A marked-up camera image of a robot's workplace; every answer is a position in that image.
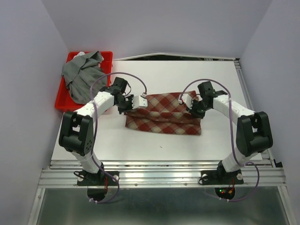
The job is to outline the red plaid skirt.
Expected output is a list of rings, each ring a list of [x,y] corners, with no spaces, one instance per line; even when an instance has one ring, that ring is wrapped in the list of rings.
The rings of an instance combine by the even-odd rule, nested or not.
[[[179,92],[147,95],[147,108],[125,113],[125,127],[157,134],[200,135],[201,119],[179,104],[179,96]]]

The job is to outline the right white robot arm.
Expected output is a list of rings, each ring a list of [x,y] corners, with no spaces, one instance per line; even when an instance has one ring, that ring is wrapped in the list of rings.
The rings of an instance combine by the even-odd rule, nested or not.
[[[206,111],[215,110],[229,119],[232,151],[218,163],[215,170],[203,171],[199,183],[223,185],[235,181],[242,184],[241,168],[273,145],[269,117],[265,112],[255,112],[233,101],[226,87],[216,91],[213,82],[201,80],[198,85],[201,100],[188,94],[181,96],[181,102],[193,117],[203,119]]]

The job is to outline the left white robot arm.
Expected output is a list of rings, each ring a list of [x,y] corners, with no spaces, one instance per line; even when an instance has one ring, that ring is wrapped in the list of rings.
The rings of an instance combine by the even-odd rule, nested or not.
[[[109,87],[103,87],[91,100],[76,111],[64,113],[60,127],[59,145],[71,153],[81,164],[75,171],[77,185],[100,185],[110,177],[104,165],[94,155],[94,144],[98,130],[98,118],[108,109],[117,106],[120,114],[147,106],[144,95],[125,95],[128,82],[116,78]]]

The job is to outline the grey skirt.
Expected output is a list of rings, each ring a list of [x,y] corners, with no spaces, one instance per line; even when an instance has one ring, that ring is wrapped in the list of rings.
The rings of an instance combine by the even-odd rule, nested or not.
[[[100,68],[103,57],[99,51],[79,52],[72,60],[67,62],[62,69],[66,88],[77,104],[85,105],[90,101],[90,87],[95,96],[101,88],[107,85],[107,78],[97,81],[104,76]]]

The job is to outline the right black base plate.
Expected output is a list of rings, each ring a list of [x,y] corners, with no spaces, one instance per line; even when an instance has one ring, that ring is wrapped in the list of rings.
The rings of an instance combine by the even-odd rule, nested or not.
[[[204,170],[201,171],[201,185],[229,185],[244,184],[243,176],[241,170],[235,172],[218,172],[217,170]]]

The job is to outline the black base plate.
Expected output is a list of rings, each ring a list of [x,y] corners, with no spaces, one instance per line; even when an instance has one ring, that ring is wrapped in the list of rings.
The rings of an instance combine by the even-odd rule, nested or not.
[[[244,184],[243,176],[241,170],[235,172],[218,172],[217,170],[204,170],[201,171],[201,185],[229,185]]]
[[[75,171],[73,174],[77,177],[77,186],[117,186],[116,181],[113,179],[119,179],[118,171],[111,171],[109,175],[102,171],[98,173],[90,173],[85,170]]]

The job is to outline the aluminium right side rail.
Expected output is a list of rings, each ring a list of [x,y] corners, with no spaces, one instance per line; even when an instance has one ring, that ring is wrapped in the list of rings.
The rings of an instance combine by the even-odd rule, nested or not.
[[[237,71],[240,86],[241,86],[243,96],[244,96],[244,99],[245,99],[245,102],[246,102],[246,105],[247,105],[247,106],[245,106],[245,108],[247,108],[251,112],[255,113],[255,111],[253,109],[251,99],[250,99],[250,96],[249,96],[249,92],[248,92],[247,87],[246,87],[244,77],[243,77],[243,74],[242,74],[240,63],[239,63],[238,60],[234,60],[233,62],[234,62],[234,65],[235,65],[235,68],[236,68],[236,71]],[[245,162],[243,163],[241,158],[238,159],[239,152],[235,149],[235,143],[236,142],[235,142],[234,135],[233,135],[233,119],[230,119],[230,130],[231,130],[230,132],[231,132],[231,146],[232,146],[233,165],[234,165],[234,168],[240,169],[241,167],[244,166]],[[267,153],[268,153],[268,160],[270,161],[270,163],[273,167],[282,167],[281,163],[277,163],[272,158],[272,155],[271,155],[269,150],[267,150]]]

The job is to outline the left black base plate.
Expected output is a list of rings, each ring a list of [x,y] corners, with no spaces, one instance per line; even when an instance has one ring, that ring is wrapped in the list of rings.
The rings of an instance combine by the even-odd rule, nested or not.
[[[85,170],[75,171],[73,174],[77,177],[77,186],[117,186],[116,181],[113,179],[119,179],[118,171],[111,171],[109,175],[102,171],[98,173],[90,173]]]

